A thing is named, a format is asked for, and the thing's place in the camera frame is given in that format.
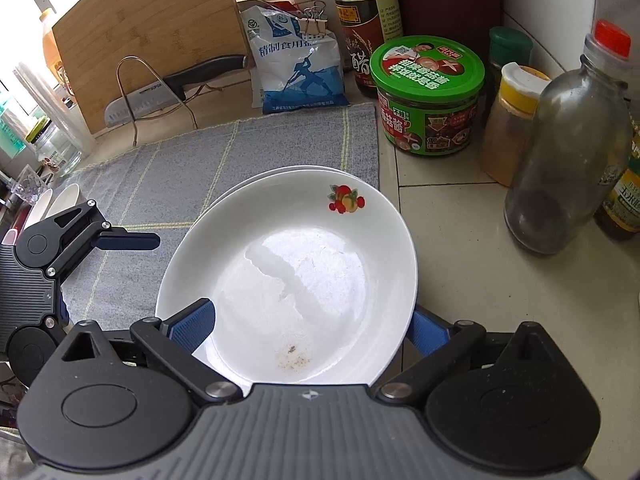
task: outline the white and blue plastic bag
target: white and blue plastic bag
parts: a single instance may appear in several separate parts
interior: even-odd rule
[[[280,10],[255,6],[241,15],[264,89],[263,113],[349,104],[332,33],[305,34]]]

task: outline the orange bottle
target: orange bottle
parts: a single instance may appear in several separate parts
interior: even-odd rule
[[[62,65],[62,59],[60,58],[58,46],[56,45],[56,39],[53,37],[53,30],[51,30],[57,20],[58,16],[50,7],[40,15],[40,21],[42,22],[42,50],[44,52],[44,61],[54,77],[66,88],[66,91],[68,91],[73,98],[74,93],[72,92],[71,86],[69,86],[69,81],[66,78],[65,67]]]

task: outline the fruit decal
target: fruit decal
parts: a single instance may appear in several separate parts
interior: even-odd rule
[[[329,209],[340,214],[353,213],[358,208],[364,207],[364,197],[358,196],[357,189],[349,186],[331,186],[331,195],[328,195]]]

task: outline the mushroom sauce jar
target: mushroom sauce jar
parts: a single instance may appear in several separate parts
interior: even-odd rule
[[[388,41],[371,56],[386,138],[418,155],[466,147],[484,65],[467,47],[437,36]]]

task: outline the stacked plate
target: stacked plate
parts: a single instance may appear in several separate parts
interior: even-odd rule
[[[164,274],[156,316],[198,298],[216,325],[194,355],[238,384],[372,384],[409,325],[414,244],[402,217],[353,175],[293,166],[220,196]]]

